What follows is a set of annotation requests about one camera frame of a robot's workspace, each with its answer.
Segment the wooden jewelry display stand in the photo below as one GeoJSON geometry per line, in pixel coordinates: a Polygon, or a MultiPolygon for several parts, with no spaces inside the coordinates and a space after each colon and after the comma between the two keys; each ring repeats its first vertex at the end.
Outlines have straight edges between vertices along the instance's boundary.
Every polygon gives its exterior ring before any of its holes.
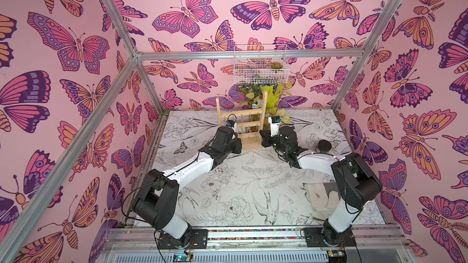
{"type": "Polygon", "coordinates": [[[264,126],[267,104],[265,100],[268,98],[268,93],[263,94],[264,102],[261,108],[245,109],[240,111],[223,112],[219,97],[216,97],[216,108],[218,113],[218,125],[226,125],[226,121],[235,120],[234,131],[242,143],[243,151],[260,150],[262,146],[262,137],[260,131],[264,126]]]}

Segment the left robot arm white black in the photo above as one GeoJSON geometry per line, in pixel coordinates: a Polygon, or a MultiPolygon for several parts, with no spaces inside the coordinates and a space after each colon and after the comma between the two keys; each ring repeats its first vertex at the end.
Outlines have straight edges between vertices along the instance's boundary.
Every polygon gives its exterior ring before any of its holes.
{"type": "Polygon", "coordinates": [[[193,159],[164,172],[148,171],[131,204],[131,211],[156,231],[168,234],[177,247],[192,241],[191,225],[176,214],[179,192],[199,176],[221,165],[230,154],[240,154],[241,139],[235,130],[221,126],[214,138],[193,159]]]}

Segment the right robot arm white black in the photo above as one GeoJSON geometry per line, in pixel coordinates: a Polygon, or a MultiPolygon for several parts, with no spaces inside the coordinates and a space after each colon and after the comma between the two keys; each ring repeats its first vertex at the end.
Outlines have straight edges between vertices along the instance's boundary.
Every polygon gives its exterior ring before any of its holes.
{"type": "Polygon", "coordinates": [[[339,245],[365,204],[383,190],[376,174],[358,153],[333,155],[300,147],[292,126],[261,130],[260,136],[262,146],[272,147],[279,159],[290,167],[313,170],[333,177],[340,200],[331,216],[324,221],[321,235],[327,245],[339,245]]]}

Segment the potted green plant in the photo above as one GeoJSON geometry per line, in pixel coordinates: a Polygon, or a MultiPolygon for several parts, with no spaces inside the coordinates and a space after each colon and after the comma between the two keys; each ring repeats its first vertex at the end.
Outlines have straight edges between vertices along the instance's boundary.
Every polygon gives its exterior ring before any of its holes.
{"type": "Polygon", "coordinates": [[[284,95],[285,86],[283,84],[239,84],[237,91],[246,97],[241,101],[243,108],[258,109],[266,105],[265,116],[280,117],[281,123],[286,124],[291,121],[286,116],[286,110],[279,108],[280,100],[284,95]]]}

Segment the small black cylinder jar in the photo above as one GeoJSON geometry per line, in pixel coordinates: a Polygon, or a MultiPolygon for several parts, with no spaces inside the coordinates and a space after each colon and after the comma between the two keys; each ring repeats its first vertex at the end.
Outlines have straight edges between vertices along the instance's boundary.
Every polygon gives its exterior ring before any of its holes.
{"type": "Polygon", "coordinates": [[[316,145],[316,149],[320,153],[329,153],[332,150],[332,144],[327,140],[320,140],[316,145]]]}

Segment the small succulent in basket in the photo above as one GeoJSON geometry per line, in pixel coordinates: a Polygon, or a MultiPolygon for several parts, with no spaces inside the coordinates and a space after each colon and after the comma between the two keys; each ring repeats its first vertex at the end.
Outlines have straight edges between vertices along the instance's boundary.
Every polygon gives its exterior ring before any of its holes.
{"type": "Polygon", "coordinates": [[[280,70],[283,68],[283,65],[280,62],[274,62],[271,64],[271,69],[280,70]]]}

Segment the beige work glove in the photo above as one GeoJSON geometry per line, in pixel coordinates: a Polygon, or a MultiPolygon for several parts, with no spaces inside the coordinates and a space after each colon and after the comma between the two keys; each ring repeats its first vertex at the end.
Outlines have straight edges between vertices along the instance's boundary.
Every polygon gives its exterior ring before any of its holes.
{"type": "Polygon", "coordinates": [[[313,216],[328,219],[340,203],[340,194],[335,182],[305,184],[313,216]]]}

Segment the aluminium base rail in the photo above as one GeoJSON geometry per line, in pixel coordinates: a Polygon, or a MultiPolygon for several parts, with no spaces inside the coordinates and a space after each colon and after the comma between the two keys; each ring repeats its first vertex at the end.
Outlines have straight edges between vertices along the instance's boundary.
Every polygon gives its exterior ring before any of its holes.
{"type": "Polygon", "coordinates": [[[415,263],[394,225],[355,225],[328,244],[322,227],[195,227],[192,241],[177,247],[149,228],[109,232],[100,263],[415,263]]]}

